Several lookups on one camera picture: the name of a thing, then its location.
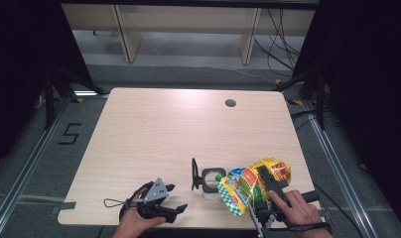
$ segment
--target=strap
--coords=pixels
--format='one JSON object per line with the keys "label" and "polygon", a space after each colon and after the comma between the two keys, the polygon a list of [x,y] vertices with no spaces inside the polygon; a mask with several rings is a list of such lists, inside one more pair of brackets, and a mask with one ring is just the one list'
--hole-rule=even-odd
{"label": "strap", "polygon": [[119,212],[119,220],[121,220],[121,217],[123,216],[124,212],[130,208],[130,202],[132,202],[132,200],[135,198],[135,196],[145,187],[150,188],[152,186],[152,184],[154,184],[152,181],[147,182],[145,184],[143,184],[141,187],[139,187],[135,192],[133,192],[133,194],[126,199],[125,202],[123,202],[123,206],[120,209]]}
{"label": "strap", "polygon": [[290,226],[287,228],[270,228],[271,231],[291,231],[291,232],[305,232],[309,230],[331,228],[331,225],[327,222],[313,223],[307,225]]}

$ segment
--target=hole in table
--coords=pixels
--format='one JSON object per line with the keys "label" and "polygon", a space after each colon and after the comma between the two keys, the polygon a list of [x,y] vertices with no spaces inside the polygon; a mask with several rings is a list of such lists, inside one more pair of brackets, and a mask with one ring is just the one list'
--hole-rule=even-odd
{"label": "hole in table", "polygon": [[227,105],[228,107],[235,107],[235,100],[234,99],[227,99],[225,100],[225,105]]}

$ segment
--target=gray floor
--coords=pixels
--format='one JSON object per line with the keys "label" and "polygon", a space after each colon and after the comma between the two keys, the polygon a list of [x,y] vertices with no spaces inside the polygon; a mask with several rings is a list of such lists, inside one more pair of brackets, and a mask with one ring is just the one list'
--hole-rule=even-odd
{"label": "gray floor", "polygon": [[[177,87],[269,90],[275,79],[288,80],[271,70],[290,74],[287,69],[270,60],[258,47],[254,48],[249,65],[243,65],[239,56],[236,36],[150,33],[144,36],[134,62],[124,62],[118,37],[115,33],[74,32],[93,80],[105,89],[115,86]],[[270,46],[267,36],[258,41]],[[300,50],[303,38],[287,41]],[[287,60],[283,51],[273,51]],[[287,100],[299,99],[297,84],[284,92]],[[73,176],[101,113],[105,98],[84,98],[71,103],[59,121],[43,157],[15,207],[1,237],[110,237],[114,227],[63,226],[57,223],[58,208],[67,195]],[[289,105],[290,113],[305,110],[301,105]],[[325,113],[326,132],[334,146],[353,187],[369,214],[379,237],[401,237],[401,225],[381,194],[372,177],[358,168],[359,157],[348,142],[330,112]],[[14,150],[0,162],[0,202],[14,183],[33,147],[43,133],[44,106],[35,110]],[[60,145],[70,140],[63,136],[68,123],[81,123],[73,128],[79,134],[73,146]],[[317,139],[310,118],[302,116],[294,121],[299,141],[313,181],[333,198],[349,216],[351,209],[334,177],[333,170]],[[322,203],[331,214],[334,237],[359,237],[351,223],[321,195]],[[254,232],[234,231],[153,231],[146,237],[256,237]],[[293,237],[278,233],[275,237]]]}

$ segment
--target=cabinet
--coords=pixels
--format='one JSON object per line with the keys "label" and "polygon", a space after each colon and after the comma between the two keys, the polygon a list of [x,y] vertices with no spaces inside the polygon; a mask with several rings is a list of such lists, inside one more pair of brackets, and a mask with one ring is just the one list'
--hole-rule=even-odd
{"label": "cabinet", "polygon": [[[232,34],[243,64],[249,64],[255,35],[275,35],[279,9],[63,4],[73,30],[117,31],[127,62],[135,59],[144,32]],[[284,10],[285,36],[304,37],[313,10]]]}

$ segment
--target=wrist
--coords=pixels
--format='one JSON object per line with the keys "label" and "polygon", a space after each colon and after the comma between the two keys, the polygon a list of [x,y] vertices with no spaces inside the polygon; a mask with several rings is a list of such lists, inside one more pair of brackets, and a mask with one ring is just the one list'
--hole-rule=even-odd
{"label": "wrist", "polygon": [[117,229],[116,232],[114,232],[112,238],[138,238],[142,232],[138,232],[135,229]]}
{"label": "wrist", "polygon": [[298,238],[332,238],[330,231],[327,228],[320,228],[305,232],[295,232]]}

